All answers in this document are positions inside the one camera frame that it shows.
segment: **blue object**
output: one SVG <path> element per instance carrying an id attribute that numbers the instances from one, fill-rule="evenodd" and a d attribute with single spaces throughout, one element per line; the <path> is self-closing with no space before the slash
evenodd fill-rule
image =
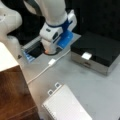
<path id="1" fill-rule="evenodd" d="M 23 52 L 24 56 L 26 57 L 26 59 L 28 60 L 29 63 L 31 63 L 33 60 L 35 60 L 35 58 L 31 55 L 29 55 L 26 52 Z"/>
<path id="2" fill-rule="evenodd" d="M 67 30 L 61 35 L 61 39 L 57 43 L 58 47 L 64 49 L 69 44 L 69 42 L 72 40 L 72 38 L 73 38 L 73 33 Z"/>

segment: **wooden floor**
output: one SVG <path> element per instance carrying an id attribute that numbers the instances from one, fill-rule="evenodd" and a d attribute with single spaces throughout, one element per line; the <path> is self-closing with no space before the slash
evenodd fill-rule
<path id="1" fill-rule="evenodd" d="M 0 72 L 0 120 L 39 120 L 19 66 Z"/>

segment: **table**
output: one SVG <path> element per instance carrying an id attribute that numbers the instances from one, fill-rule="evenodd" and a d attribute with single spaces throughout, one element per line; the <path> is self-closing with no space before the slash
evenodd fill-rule
<path id="1" fill-rule="evenodd" d="M 0 120 L 40 120 L 20 66 L 0 42 Z"/>
<path id="2" fill-rule="evenodd" d="M 51 58 L 41 55 L 26 66 L 23 69 L 26 80 L 38 75 L 48 66 Z M 93 120 L 118 120 L 120 117 L 120 64 L 109 76 L 103 76 L 72 61 L 70 53 L 66 55 L 29 85 L 41 117 L 45 115 L 41 104 L 48 97 L 47 91 L 55 89 L 56 82 L 69 86 Z"/>

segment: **white box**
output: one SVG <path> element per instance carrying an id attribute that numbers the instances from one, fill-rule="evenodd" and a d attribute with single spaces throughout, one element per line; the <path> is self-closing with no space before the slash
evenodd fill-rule
<path id="1" fill-rule="evenodd" d="M 42 106 L 53 120 L 92 120 L 66 85 L 59 86 Z"/>

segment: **white table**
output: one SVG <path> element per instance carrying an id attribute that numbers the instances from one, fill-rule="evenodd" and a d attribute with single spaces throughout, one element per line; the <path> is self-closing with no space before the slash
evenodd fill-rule
<path id="1" fill-rule="evenodd" d="M 51 58 L 61 54 L 54 57 L 41 55 L 26 66 L 23 69 L 26 80 L 34 78 L 48 66 Z M 73 62 L 69 53 L 29 85 L 40 114 L 44 114 L 41 104 L 48 97 L 47 91 L 54 90 L 56 82 L 70 87 L 93 120 L 118 120 L 120 117 L 120 64 L 109 76 L 103 76 Z"/>

